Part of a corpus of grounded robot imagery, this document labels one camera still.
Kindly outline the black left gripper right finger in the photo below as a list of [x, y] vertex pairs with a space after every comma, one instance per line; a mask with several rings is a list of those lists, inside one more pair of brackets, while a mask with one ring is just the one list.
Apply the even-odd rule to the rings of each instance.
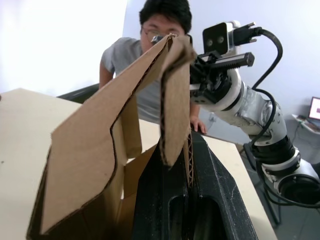
[[195, 240], [256, 240], [235, 179], [199, 133], [192, 133]]

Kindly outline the person's left hand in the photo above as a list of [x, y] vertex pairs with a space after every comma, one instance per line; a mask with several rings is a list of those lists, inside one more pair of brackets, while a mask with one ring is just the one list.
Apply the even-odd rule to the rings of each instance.
[[199, 119], [196, 115], [190, 116], [190, 124], [193, 127], [195, 132], [201, 132], [202, 134], [207, 133], [206, 125]]

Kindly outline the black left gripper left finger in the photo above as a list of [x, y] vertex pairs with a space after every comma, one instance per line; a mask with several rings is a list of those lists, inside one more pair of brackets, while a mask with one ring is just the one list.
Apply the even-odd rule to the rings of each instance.
[[174, 166], [163, 165], [159, 147], [151, 155], [139, 181], [131, 238], [182, 240], [188, 204], [184, 155]]

